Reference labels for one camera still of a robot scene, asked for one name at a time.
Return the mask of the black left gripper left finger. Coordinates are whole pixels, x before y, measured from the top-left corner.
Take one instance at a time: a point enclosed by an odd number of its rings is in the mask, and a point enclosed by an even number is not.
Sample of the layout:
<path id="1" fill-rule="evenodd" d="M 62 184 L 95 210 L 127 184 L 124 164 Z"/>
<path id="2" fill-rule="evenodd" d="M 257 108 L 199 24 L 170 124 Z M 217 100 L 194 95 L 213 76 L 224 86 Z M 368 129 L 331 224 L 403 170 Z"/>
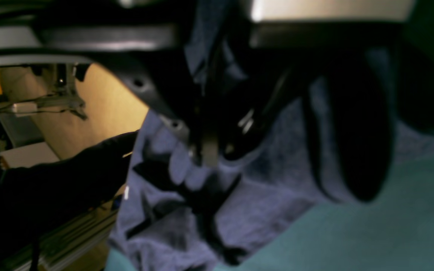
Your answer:
<path id="1" fill-rule="evenodd" d="M 198 165 L 217 165 L 217 135 L 187 68 L 198 0 L 0 0 L 0 57 L 85 59 L 112 72 Z"/>

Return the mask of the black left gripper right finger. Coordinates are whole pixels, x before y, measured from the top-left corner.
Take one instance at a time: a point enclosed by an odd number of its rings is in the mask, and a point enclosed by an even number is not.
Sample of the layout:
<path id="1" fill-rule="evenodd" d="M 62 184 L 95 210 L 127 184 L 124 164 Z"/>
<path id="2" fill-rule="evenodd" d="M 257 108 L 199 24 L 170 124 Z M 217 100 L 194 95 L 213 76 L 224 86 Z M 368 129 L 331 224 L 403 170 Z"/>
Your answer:
<path id="1" fill-rule="evenodd" d="M 229 29 L 217 45 L 220 153 L 235 161 L 260 144 L 279 113 L 337 59 L 389 48 L 398 23 L 262 23 Z"/>

